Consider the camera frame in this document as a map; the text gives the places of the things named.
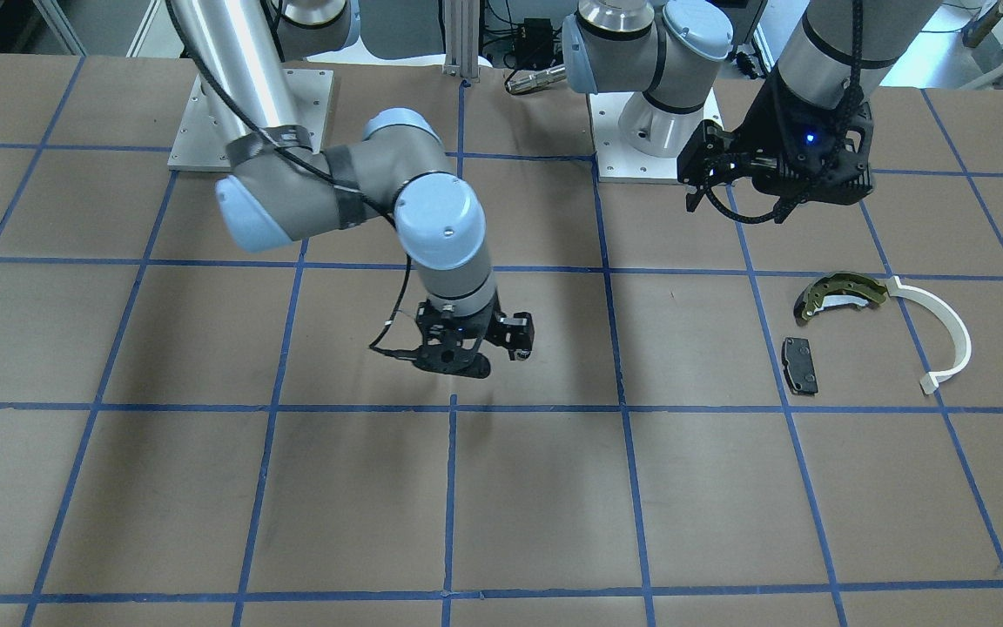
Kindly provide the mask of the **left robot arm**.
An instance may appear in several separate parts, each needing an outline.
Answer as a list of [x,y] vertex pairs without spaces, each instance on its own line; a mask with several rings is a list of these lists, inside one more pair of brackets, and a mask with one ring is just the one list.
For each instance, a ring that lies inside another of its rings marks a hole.
[[704,117],[735,28],[709,1],[581,1],[562,24],[580,94],[628,92],[618,131],[677,162],[685,209],[702,199],[742,225],[797,206],[851,206],[874,191],[869,97],[937,1],[811,1],[736,130]]

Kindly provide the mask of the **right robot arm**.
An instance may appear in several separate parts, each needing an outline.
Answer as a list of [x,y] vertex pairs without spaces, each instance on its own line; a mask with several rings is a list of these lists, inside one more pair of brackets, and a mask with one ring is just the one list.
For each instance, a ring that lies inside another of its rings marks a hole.
[[454,173],[441,136],[417,111],[391,108],[359,142],[318,148],[301,123],[262,1],[170,1],[168,15],[200,79],[238,130],[224,138],[230,174],[215,185],[232,238],[250,253],[385,219],[427,297],[421,344],[370,349],[423,372],[482,380],[482,344],[510,360],[533,353],[526,311],[501,310],[484,207]]

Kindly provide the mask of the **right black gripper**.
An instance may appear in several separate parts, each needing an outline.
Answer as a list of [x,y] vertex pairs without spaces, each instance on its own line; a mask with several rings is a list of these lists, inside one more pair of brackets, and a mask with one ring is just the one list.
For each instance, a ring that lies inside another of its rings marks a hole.
[[469,316],[454,316],[423,301],[415,314],[415,325],[421,330],[421,345],[413,351],[411,362],[434,374],[485,380],[491,365],[479,354],[484,341],[506,349],[511,361],[528,360],[534,346],[532,314],[518,311],[506,316],[498,296]]

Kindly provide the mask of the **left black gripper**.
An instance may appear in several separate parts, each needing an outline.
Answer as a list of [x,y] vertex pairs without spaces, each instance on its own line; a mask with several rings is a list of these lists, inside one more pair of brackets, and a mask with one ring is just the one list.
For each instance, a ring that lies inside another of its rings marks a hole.
[[777,196],[768,214],[775,223],[807,201],[856,204],[875,189],[872,131],[863,88],[847,85],[840,103],[824,108],[805,102],[773,71],[736,130],[704,120],[693,131],[677,158],[686,212],[719,203],[713,190],[745,176],[760,193]]

